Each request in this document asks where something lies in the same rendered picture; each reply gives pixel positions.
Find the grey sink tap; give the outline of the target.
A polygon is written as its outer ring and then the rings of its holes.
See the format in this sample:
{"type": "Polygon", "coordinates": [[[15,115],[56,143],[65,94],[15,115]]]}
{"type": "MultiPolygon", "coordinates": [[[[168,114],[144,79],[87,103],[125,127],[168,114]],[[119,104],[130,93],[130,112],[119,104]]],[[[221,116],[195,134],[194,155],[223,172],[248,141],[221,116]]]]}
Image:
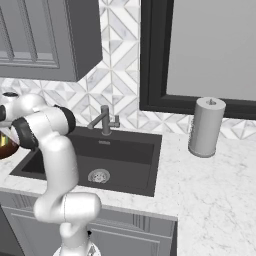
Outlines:
{"type": "Polygon", "coordinates": [[[96,117],[93,121],[91,121],[88,125],[88,129],[93,129],[99,122],[102,122],[102,134],[104,136],[109,136],[111,134],[112,128],[119,128],[120,121],[119,116],[115,116],[115,120],[113,122],[110,121],[109,116],[109,107],[107,105],[101,106],[101,114],[96,117]]]}

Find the dark grey sink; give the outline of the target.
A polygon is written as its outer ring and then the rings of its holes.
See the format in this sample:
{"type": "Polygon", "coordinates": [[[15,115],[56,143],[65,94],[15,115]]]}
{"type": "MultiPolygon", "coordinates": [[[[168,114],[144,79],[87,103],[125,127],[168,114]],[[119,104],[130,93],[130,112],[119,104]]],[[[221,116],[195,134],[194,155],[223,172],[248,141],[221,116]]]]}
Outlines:
{"type": "Polygon", "coordinates": [[[46,180],[62,188],[74,185],[152,197],[162,137],[114,130],[77,127],[68,135],[73,147],[43,163],[39,150],[31,151],[12,171],[14,176],[46,180]]]}

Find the grey paper towel roll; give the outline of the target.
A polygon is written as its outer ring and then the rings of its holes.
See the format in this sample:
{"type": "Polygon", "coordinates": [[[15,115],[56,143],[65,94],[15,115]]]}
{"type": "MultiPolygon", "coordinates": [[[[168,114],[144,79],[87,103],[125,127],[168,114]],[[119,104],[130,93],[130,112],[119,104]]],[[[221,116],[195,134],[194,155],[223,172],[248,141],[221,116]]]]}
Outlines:
{"type": "Polygon", "coordinates": [[[188,142],[193,155],[209,158],[215,154],[225,108],[226,103],[214,97],[197,99],[188,142]]]}

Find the grey base cupboard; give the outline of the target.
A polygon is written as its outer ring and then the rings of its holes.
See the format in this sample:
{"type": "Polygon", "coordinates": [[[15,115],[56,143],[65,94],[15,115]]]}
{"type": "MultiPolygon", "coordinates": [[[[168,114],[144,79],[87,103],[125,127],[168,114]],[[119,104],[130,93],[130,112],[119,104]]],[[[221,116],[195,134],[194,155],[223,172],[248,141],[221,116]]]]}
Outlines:
{"type": "MultiPolygon", "coordinates": [[[[59,226],[35,219],[35,201],[0,192],[0,204],[25,256],[52,256],[61,246],[59,226]]],[[[105,206],[87,230],[102,256],[178,256],[177,222],[169,217],[105,206]]]]}

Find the black framed window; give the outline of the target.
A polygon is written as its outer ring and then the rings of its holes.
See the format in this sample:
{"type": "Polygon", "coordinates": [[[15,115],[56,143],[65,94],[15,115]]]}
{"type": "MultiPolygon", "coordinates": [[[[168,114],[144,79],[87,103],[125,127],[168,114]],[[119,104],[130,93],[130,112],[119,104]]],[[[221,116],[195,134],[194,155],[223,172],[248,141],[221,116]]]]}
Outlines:
{"type": "Polygon", "coordinates": [[[139,107],[192,114],[206,96],[256,120],[256,0],[141,0],[139,107]]]}

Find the grey wall cupboard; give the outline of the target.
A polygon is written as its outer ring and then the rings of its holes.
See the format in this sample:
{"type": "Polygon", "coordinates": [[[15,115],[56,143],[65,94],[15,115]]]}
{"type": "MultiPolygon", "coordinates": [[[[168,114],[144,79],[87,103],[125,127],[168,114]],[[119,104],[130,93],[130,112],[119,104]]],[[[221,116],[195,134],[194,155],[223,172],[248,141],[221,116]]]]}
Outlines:
{"type": "Polygon", "coordinates": [[[0,77],[76,82],[101,60],[98,0],[0,0],[0,77]]]}

